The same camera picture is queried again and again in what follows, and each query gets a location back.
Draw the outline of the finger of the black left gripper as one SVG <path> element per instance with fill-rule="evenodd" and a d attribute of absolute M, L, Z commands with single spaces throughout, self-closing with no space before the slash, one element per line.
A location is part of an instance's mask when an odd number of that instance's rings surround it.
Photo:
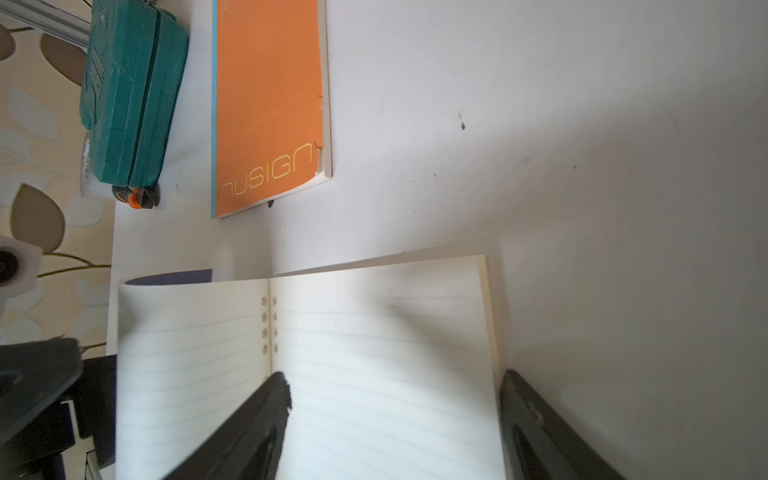
<path fill-rule="evenodd" d="M 1 347 L 1 442 L 21 432 L 79 379 L 83 370 L 74 338 Z"/>

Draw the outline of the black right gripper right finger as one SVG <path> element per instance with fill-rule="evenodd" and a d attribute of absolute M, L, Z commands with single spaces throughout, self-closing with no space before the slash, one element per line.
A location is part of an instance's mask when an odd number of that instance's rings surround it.
<path fill-rule="evenodd" d="M 515 479 L 620 479 L 515 370 L 500 388 L 502 437 Z"/>

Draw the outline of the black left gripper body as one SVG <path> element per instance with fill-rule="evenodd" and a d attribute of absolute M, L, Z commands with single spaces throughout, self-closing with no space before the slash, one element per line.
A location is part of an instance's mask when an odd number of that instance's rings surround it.
<path fill-rule="evenodd" d="M 64 452 L 76 439 L 93 440 L 95 466 L 115 463 L 115 355 L 84 361 L 80 378 L 63 398 L 44 409 L 1 445 L 3 479 L 64 479 Z"/>

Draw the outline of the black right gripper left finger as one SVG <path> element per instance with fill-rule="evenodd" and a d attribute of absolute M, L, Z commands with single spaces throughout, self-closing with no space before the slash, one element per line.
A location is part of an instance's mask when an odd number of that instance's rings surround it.
<path fill-rule="evenodd" d="M 284 374 L 272 374 L 166 477 L 275 479 L 291 409 L 290 386 Z"/>

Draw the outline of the purple cover notebook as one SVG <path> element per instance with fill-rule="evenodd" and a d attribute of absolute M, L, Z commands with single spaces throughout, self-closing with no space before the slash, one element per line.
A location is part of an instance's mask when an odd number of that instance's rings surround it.
<path fill-rule="evenodd" d="M 116 475 L 160 479 L 278 378 L 280 479 L 505 479 L 481 255 L 118 288 Z"/>

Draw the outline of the orange cover notebook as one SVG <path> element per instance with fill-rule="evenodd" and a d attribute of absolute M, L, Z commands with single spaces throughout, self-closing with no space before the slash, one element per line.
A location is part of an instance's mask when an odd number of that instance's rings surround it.
<path fill-rule="evenodd" d="M 212 217 L 330 180 L 325 2 L 217 1 L 212 27 Z"/>

